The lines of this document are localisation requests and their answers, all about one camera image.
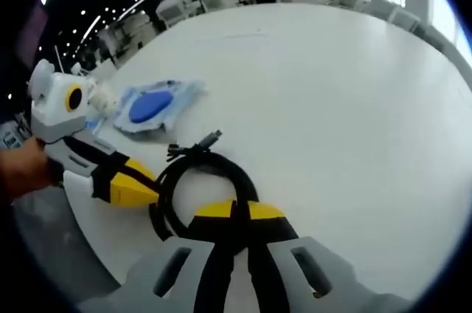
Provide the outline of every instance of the white table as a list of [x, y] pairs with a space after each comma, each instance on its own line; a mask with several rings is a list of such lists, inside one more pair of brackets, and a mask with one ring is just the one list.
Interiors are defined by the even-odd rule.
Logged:
[[[178, 120], [178, 142], [192, 145], [219, 128], [214, 151], [244, 168], [261, 200], [283, 210], [299, 235], [351, 262], [360, 282], [415, 299], [438, 275], [465, 227], [472, 177], [472, 94], [438, 51], [333, 7], [239, 7], [160, 35], [111, 88], [165, 78], [207, 85]], [[111, 127], [100, 136], [156, 175], [166, 166], [157, 141], [132, 142]], [[231, 194], [223, 180], [190, 174], [175, 205], [189, 223], [199, 204]], [[118, 209], [80, 194], [69, 200], [119, 282], [159, 249], [147, 208]], [[237, 277], [229, 301], [249, 302], [249, 278]], [[252, 312], [254, 301], [247, 304]]]

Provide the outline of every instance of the yellow circular ring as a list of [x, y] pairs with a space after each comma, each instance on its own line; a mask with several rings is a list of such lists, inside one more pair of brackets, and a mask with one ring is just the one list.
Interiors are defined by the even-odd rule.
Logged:
[[71, 96], [72, 96], [72, 93], [75, 92], [76, 90], [80, 90], [80, 93], [82, 93], [82, 89], [80, 88], [80, 84], [72, 84], [70, 87], [69, 87], [69, 90], [67, 92], [67, 95], [66, 95], [66, 110], [68, 112], [73, 112], [77, 107], [75, 108], [72, 108], [71, 107]]

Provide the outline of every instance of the black cable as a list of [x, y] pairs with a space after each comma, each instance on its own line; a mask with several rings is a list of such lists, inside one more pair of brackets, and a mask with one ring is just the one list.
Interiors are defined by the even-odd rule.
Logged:
[[243, 225], [250, 219], [248, 201], [259, 201], [256, 187], [241, 167], [224, 156], [210, 151], [209, 148], [218, 141], [220, 135], [220, 131], [213, 132], [191, 148], [169, 145], [167, 151], [169, 159], [167, 161], [172, 163], [157, 178], [159, 200], [157, 204], [149, 206], [154, 230], [161, 240], [164, 241], [173, 235], [167, 228], [164, 219], [167, 219], [176, 235], [182, 238], [192, 238], [188, 227], [181, 222], [173, 207], [176, 185], [182, 175], [192, 168], [227, 178], [235, 187], [236, 192], [235, 221], [239, 221]]

